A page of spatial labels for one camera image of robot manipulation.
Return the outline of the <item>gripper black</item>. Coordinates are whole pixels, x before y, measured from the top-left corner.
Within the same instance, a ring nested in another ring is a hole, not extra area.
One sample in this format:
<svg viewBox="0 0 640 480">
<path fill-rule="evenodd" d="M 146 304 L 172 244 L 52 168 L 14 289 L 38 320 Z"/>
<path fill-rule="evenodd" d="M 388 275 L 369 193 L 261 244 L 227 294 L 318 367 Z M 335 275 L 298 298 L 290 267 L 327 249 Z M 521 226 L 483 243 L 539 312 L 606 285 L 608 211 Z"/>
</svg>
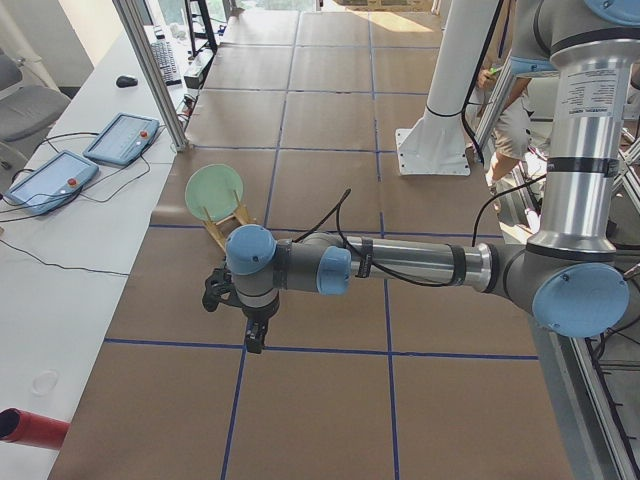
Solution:
<svg viewBox="0 0 640 480">
<path fill-rule="evenodd" d="M 243 306 L 248 327 L 245 334 L 245 346 L 249 353 L 262 352 L 268 333 L 269 320 L 278 312 L 278 299 L 260 307 Z"/>
</svg>

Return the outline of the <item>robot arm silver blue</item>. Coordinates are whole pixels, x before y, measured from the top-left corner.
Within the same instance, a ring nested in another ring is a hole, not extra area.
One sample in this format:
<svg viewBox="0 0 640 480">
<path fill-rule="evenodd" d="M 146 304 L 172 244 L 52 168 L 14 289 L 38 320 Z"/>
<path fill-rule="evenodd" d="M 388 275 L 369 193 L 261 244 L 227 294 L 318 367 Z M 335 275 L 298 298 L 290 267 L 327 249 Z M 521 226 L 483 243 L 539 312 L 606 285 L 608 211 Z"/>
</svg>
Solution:
<svg viewBox="0 0 640 480">
<path fill-rule="evenodd" d="M 630 300 L 606 229 L 638 58 L 635 1 L 519 2 L 503 78 L 559 75 L 541 224 L 524 246 L 347 237 L 318 228 L 279 240 L 250 224 L 229 235 L 223 265 L 205 282 L 204 308 L 241 309 L 246 348 L 259 353 L 281 291 L 341 295 L 352 278 L 376 276 L 498 295 L 566 337 L 604 332 Z"/>
</svg>

